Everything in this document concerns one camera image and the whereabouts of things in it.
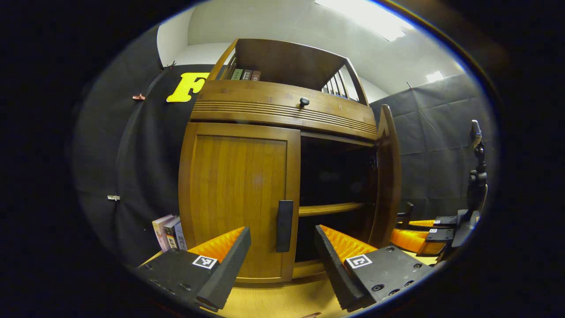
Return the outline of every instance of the cabinet door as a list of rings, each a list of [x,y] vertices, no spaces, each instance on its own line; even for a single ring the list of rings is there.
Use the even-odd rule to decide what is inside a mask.
[[[300,131],[188,123],[179,166],[179,208],[187,245],[241,226],[251,247],[238,282],[292,279],[298,227]],[[276,252],[279,200],[293,200],[290,251]]]

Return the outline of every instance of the wooden table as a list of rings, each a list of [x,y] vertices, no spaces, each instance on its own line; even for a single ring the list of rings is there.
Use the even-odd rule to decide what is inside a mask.
[[[158,252],[146,262],[162,253]],[[437,258],[405,253],[427,265],[434,264]],[[348,314],[341,309],[325,272],[290,282],[235,283],[224,309],[215,314],[228,318],[302,318],[315,312],[321,313],[319,318]]]

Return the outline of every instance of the drawer knob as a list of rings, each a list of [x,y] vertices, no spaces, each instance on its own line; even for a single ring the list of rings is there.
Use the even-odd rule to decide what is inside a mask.
[[[300,98],[300,107],[304,107],[310,104],[310,100],[308,98],[302,97]]]

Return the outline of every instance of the door handle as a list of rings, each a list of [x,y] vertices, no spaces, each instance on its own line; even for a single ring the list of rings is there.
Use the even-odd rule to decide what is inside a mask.
[[[292,200],[279,200],[277,215],[277,252],[290,251],[290,233],[292,231]]]

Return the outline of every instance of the ceiling light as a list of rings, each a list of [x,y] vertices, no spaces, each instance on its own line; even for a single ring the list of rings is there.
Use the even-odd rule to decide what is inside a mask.
[[[353,19],[389,42],[406,35],[403,29],[413,29],[408,22],[368,0],[315,0],[314,3]]]
[[[444,79],[444,75],[440,71],[437,71],[435,73],[431,73],[429,75],[426,75],[425,78],[428,79],[428,82],[431,83],[431,82],[436,81],[436,80]]]

